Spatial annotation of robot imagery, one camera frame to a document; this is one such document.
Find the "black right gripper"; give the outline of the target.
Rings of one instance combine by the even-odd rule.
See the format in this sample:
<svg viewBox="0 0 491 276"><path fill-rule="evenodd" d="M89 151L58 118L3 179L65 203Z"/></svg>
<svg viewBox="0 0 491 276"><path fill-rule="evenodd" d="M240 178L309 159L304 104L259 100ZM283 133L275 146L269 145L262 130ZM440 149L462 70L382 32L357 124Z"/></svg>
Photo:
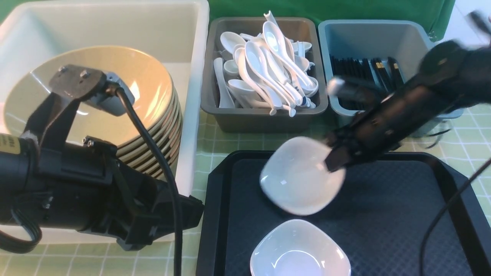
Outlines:
<svg viewBox="0 0 491 276"><path fill-rule="evenodd" d="M468 49L451 40L430 49L416 74L381 102L326 136L334 172L375 161L435 117L490 103L490 47Z"/></svg>

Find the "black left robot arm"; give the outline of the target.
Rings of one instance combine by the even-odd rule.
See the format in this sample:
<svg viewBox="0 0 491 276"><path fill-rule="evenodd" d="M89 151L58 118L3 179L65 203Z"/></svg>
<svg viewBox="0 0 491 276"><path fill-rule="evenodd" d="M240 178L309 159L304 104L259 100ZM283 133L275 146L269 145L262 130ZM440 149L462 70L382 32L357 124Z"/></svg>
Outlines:
<svg viewBox="0 0 491 276"><path fill-rule="evenodd" d="M30 253L48 227L115 239L126 251L175 233L170 185L123 164L115 151L88 136L83 146L67 143L42 173L44 149L1 134L1 224L17 224L30 238L1 232L1 249Z"/></svg>

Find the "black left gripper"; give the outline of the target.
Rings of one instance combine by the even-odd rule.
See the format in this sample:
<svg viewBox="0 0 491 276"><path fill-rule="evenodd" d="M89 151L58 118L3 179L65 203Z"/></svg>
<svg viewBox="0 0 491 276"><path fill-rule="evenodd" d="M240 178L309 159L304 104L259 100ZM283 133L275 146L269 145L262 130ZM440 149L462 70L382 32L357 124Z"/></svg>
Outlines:
<svg viewBox="0 0 491 276"><path fill-rule="evenodd" d="M28 218L40 227L115 238L126 251L176 233L170 184L123 164L115 145L88 141L93 145L66 144L54 161L30 163Z"/></svg>

